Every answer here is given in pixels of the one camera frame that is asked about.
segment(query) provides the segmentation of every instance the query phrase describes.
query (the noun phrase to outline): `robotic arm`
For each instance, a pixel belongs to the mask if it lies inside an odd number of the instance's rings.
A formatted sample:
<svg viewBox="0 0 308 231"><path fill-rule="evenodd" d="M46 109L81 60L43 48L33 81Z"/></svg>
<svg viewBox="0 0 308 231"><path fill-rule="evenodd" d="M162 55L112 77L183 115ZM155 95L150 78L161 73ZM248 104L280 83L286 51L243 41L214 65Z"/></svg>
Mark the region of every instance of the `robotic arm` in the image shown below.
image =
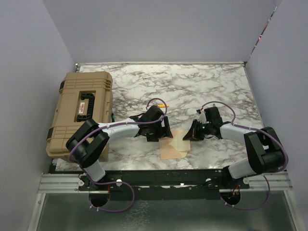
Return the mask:
<svg viewBox="0 0 308 231"><path fill-rule="evenodd" d="M228 139L246 146L247 159L226 166L222 170L222 183L254 174L275 172L285 162L280 147L260 131L239 128L231 122L223 122L217 107L204 109L206 122L193 120L192 126L183 140L202 141L206 135L218 139ZM271 127L262 128L279 141L275 130Z"/></svg>
<svg viewBox="0 0 308 231"><path fill-rule="evenodd" d="M98 128L107 127L90 136L93 138L91 143L85 140L73 152L73 157L76 159L78 164L94 181L99 181L105 176L105 171L100 166L98 158L108 142L125 137L137 137L140 135L145 136L147 141L158 141L159 138L173 137L167 116L163 119L164 127L162 126L162 121L151 124L148 123L158 120L163 114L163 111L157 106L151 106L145 113L131 116L130 118L119 122L104 124L96 123L93 119L88 119L67 141L66 147L71 152L73 148L89 133Z"/></svg>

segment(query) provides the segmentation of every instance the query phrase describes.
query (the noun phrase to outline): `paper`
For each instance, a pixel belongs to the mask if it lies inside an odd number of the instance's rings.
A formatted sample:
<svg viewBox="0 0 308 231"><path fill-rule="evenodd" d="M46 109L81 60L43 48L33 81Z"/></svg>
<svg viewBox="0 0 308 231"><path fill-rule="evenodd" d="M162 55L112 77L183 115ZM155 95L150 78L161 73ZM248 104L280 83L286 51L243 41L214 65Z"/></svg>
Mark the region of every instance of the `paper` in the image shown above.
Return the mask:
<svg viewBox="0 0 308 231"><path fill-rule="evenodd" d="M159 151L161 160L184 158L191 150L191 142L183 141L187 131L171 130L173 138L159 139Z"/></svg>

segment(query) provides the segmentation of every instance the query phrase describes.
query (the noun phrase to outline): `wall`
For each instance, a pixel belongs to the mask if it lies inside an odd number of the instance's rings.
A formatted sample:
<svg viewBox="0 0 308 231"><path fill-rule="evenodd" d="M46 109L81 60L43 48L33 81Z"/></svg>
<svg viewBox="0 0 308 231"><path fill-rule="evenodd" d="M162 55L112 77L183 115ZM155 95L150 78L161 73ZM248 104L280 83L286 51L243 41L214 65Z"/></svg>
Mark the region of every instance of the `wall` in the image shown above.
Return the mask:
<svg viewBox="0 0 308 231"><path fill-rule="evenodd" d="M308 217L307 11L307 0L283 0L247 64L262 119L265 125L276 129L289 154L288 172L305 217Z"/></svg>
<svg viewBox="0 0 308 231"><path fill-rule="evenodd" d="M273 0L43 0L77 63L247 61Z"/></svg>
<svg viewBox="0 0 308 231"><path fill-rule="evenodd" d="M74 62L40 0L0 8L0 224L26 230L41 173L58 89Z"/></svg>

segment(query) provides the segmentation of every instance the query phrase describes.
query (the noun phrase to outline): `cable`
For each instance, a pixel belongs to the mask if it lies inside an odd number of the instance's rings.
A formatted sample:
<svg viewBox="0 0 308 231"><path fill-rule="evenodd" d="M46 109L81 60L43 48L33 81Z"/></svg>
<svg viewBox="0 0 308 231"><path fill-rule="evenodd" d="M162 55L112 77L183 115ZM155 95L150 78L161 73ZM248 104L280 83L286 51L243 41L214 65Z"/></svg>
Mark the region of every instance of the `cable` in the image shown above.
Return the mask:
<svg viewBox="0 0 308 231"><path fill-rule="evenodd" d="M254 207L254 208L241 208L241 207L235 207L234 205L228 204L222 197L220 197L221 200L225 203L226 206L229 206L229 207L235 208L235 209L239 209L239 210L244 210L244 211L251 211L251 210L257 210L257 209L263 208L270 201L270 185L269 185L270 183L269 183L268 179L263 174L262 174L262 176L264 177L264 179L265 179L265 181L268 185L268 189L269 189L268 196L267 196L265 202L263 202L263 204L261 204L257 207Z"/></svg>
<svg viewBox="0 0 308 231"><path fill-rule="evenodd" d="M232 111L232 113L233 113L233 119L231 120L231 124L233 126L238 127L238 128L244 128L244 129L249 129L249 130L261 132L263 135L269 137L272 141L274 141L279 146L279 148L281 149L281 151L283 153L283 156L284 156L284 164L283 164L282 168L278 169L275 172L281 172L281 171L284 171L286 169L286 167L287 167L287 165L289 163L289 157L288 157L288 154L285 151L284 147L281 145L281 143L279 141L277 141L274 137L272 137L271 135L269 135L268 133L266 133L265 131L263 131L261 129L249 128L249 127L246 127L246 126L243 126L243 125L234 124L234 121L235 121L235 118L236 118L235 111L229 105L227 105L226 103L223 103L223 102L220 102L220 101L210 101L210 102L207 102L207 103L203 104L202 108L204 108L204 106L206 106L206 105L208 105L210 103L220 103L220 104L225 105L226 107L228 107Z"/></svg>
<svg viewBox="0 0 308 231"><path fill-rule="evenodd" d="M163 114L163 116L162 116L161 118L159 118L159 119L157 119L157 120L155 120L155 121L151 121L151 122L127 122L127 123L126 123L126 122L123 122L123 123L118 123L118 124L111 124L109 127L112 128L112 127L116 127L116 126L119 126L119 125L126 125L126 124L153 124L153 123L156 123L156 122L158 122L158 121L161 121L162 119L164 119L164 117L165 117L166 114L167 114L167 104L166 104L165 101L163 101L162 99L153 98L153 99L151 99L151 100L148 102L146 108L149 106L150 102L152 102L153 100L160 100L160 101L165 105L165 109L166 109L166 110L165 110L165 113ZM75 152L75 150L76 150L76 149L79 147L79 145L82 144L87 138L89 138L89 137L92 136L94 133L96 133L96 132L98 132L98 131L100 131L100 130L103 130L103 129L105 129L105 128L107 128L107 126L104 126L104 127L101 127L101 128L97 128L97 129L95 129L94 131L90 132L88 135L86 135L86 136L85 136L80 142L78 142L78 144L72 149L72 151L70 152L70 154L69 154L69 156L68 156L68 159L69 159L70 161L72 161L72 162L78 164L77 161L75 161L75 160L72 159L72 155L73 155L73 153ZM99 183L99 182L94 181L89 175L88 175L88 178L90 179L90 181L91 181L92 183L97 184L97 185L110 185L110 184L117 184L117 183L119 183L119 182L116 182L116 181ZM127 185L127 186L130 188L131 192L132 192L132 196L133 196L133 197L132 197L132 199L131 199L130 204L129 204L127 207L125 207L125 208L123 208L123 209L118 209L118 210L111 210L111 209L99 208L99 207L95 207L94 205L92 205L91 199L89 199L89 202L90 202L90 204L91 204L90 208L94 207L94 208L96 208L97 210L101 210L101 211L105 211L105 212L119 213L119 212L126 211L126 210L128 210L130 207L132 207L132 205L134 204L134 201L135 201L135 192L134 192L134 189L132 188L132 186L131 186L130 184L128 184L128 183L126 183L126 182L123 182L123 181L122 181L121 183Z"/></svg>

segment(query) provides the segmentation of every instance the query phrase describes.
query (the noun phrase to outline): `white marble surface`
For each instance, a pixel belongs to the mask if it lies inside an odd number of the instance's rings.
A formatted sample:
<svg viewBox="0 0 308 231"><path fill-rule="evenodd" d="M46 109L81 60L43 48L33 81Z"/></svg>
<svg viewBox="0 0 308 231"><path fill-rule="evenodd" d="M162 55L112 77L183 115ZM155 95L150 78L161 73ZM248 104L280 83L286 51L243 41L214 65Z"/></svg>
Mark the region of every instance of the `white marble surface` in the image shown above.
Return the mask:
<svg viewBox="0 0 308 231"><path fill-rule="evenodd" d="M145 112L147 102L159 97L170 105L171 129L188 130L196 109L208 101L223 101L236 112L235 123L260 128L261 121L241 64L84 65L80 72L107 71L114 80L113 112L120 121ZM224 121L231 111L219 107ZM157 142L145 137L126 138L110 144L106 170L155 170L221 168L246 157L243 146L233 141L210 139L191 142L183 159L160 160ZM57 171L77 170L75 164L58 160Z"/></svg>

